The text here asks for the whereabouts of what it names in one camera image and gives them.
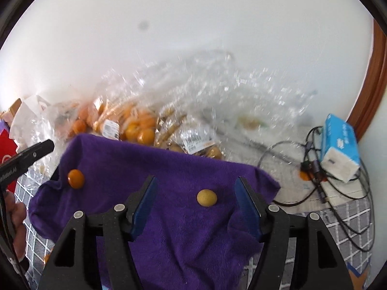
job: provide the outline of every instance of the blue gripper pad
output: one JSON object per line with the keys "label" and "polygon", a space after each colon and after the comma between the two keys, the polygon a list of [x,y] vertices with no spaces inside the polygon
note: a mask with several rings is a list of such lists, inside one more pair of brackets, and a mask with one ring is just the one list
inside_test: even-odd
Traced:
{"label": "blue gripper pad", "polygon": [[148,220],[150,210],[157,195],[157,179],[154,177],[142,197],[136,211],[133,214],[133,227],[130,232],[133,241],[142,234]]}
{"label": "blue gripper pad", "polygon": [[239,207],[242,211],[243,218],[247,224],[248,231],[257,240],[262,236],[262,232],[259,226],[260,215],[258,210],[255,208],[250,195],[247,193],[243,182],[238,178],[235,182],[235,196]]}

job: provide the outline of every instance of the white price label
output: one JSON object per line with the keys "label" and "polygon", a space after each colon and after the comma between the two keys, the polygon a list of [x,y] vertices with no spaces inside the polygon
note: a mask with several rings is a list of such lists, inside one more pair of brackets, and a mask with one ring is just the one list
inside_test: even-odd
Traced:
{"label": "white price label", "polygon": [[102,128],[102,136],[119,140],[119,124],[110,120],[106,120]]}
{"label": "white price label", "polygon": [[185,149],[188,154],[193,155],[207,147],[215,144],[215,141],[210,136],[193,135],[187,138],[182,138]]}

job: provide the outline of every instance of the white wall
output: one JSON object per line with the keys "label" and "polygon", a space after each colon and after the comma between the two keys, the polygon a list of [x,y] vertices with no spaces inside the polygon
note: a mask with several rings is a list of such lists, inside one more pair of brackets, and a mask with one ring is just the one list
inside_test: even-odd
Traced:
{"label": "white wall", "polygon": [[375,206],[375,245],[371,258],[373,280],[387,260],[387,95],[359,143],[361,157],[370,173]]}
{"label": "white wall", "polygon": [[0,107],[88,93],[111,67],[223,47],[240,66],[279,69],[317,91],[306,118],[321,123],[348,116],[371,44],[358,0],[36,0],[0,51]]}

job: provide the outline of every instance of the towel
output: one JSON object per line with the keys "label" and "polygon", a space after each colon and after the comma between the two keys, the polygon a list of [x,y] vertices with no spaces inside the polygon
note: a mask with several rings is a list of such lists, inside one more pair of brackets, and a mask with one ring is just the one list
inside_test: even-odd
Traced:
{"label": "towel", "polygon": [[[72,169],[84,174],[82,189],[69,186]],[[92,215],[124,203],[149,175],[158,180],[157,197],[144,232],[129,243],[144,289],[235,289],[243,266],[260,250],[237,205],[235,180],[244,176],[268,203],[279,189],[250,165],[81,134],[61,158],[59,179],[42,184],[31,199],[30,221],[55,242],[75,211]],[[216,193],[214,206],[197,202],[202,189]],[[97,247],[101,280],[109,287],[102,237]]]}

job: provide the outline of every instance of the wooden trim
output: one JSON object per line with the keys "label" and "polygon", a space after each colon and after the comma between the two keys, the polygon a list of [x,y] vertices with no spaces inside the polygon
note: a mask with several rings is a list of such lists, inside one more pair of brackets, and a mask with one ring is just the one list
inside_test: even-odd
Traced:
{"label": "wooden trim", "polygon": [[373,51],[367,75],[348,123],[355,130],[359,141],[382,101],[387,85],[387,38],[376,21],[373,23]]}

